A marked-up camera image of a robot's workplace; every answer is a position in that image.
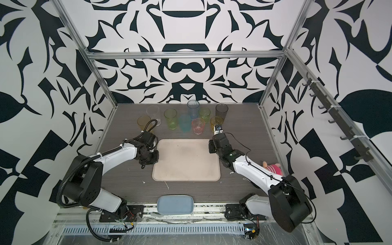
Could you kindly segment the beige plastic tray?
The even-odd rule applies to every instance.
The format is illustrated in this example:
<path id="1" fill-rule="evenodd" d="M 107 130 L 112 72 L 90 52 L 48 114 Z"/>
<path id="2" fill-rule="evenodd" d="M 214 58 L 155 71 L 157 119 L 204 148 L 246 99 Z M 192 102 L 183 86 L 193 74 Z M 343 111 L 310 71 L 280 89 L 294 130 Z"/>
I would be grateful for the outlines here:
<path id="1" fill-rule="evenodd" d="M 215 182 L 220 179 L 218 155 L 210 154 L 208 139 L 162 139 L 152 178 L 160 182 Z"/>

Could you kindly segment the amber plastic cup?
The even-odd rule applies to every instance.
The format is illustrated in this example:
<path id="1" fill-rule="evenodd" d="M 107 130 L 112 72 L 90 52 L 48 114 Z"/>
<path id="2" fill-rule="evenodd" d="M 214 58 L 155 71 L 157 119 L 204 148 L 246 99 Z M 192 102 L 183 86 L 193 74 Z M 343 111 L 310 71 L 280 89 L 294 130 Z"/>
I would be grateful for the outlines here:
<path id="1" fill-rule="evenodd" d="M 151 117 L 148 115 L 142 115 L 137 119 L 137 124 L 142 131 L 145 130 L 146 125 L 151 120 Z"/>

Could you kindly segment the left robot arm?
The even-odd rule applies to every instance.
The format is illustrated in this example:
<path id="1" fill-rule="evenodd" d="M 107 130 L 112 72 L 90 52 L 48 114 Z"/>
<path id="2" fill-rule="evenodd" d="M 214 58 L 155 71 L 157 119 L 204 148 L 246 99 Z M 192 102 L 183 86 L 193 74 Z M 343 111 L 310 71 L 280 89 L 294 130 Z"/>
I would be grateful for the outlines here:
<path id="1" fill-rule="evenodd" d="M 124 215 L 127 201 L 102 187 L 102 177 L 120 164 L 137 160 L 141 168 L 158 162 L 158 137 L 149 131 L 124 140 L 118 147 L 89 157 L 79 155 L 58 187 L 56 203 L 61 208 L 83 206 Z"/>

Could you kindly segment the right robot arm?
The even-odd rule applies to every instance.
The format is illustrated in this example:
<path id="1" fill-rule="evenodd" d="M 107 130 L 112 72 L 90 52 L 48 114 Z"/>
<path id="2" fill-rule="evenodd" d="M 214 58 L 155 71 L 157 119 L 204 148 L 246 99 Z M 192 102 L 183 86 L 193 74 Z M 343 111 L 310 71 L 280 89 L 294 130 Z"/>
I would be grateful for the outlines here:
<path id="1" fill-rule="evenodd" d="M 248 203 L 256 202 L 255 196 L 245 201 L 251 214 L 270 216 L 284 231 L 293 232 L 315 212 L 312 200 L 295 177 L 276 174 L 255 163 L 246 153 L 233 149 L 225 133 L 214 135 L 208 149 L 209 153 L 218 155 L 224 167 L 244 176 L 268 195 L 268 200 L 258 201 L 254 209 Z"/>

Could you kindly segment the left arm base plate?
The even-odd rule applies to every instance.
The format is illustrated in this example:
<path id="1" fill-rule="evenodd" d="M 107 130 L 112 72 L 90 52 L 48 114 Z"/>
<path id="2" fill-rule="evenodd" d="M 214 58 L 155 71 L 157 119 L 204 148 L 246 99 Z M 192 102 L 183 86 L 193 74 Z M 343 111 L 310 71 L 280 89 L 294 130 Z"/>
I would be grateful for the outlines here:
<path id="1" fill-rule="evenodd" d="M 144 205 L 125 205 L 120 206 L 120 208 L 112 213 L 109 211 L 102 211 L 99 222 L 110 223 L 110 222 L 135 222 L 143 218 Z"/>

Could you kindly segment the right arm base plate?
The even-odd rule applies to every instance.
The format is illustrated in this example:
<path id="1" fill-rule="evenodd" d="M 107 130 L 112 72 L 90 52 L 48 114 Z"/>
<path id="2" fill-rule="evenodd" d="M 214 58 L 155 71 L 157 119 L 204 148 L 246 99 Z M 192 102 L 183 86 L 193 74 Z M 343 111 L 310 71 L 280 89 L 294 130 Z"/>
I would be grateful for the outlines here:
<path id="1" fill-rule="evenodd" d="M 225 219 L 229 221 L 237 221 L 237 220 L 265 220 L 266 217 L 264 215 L 255 215 L 251 214 L 248 208 L 244 204 L 226 204 L 225 205 Z"/>

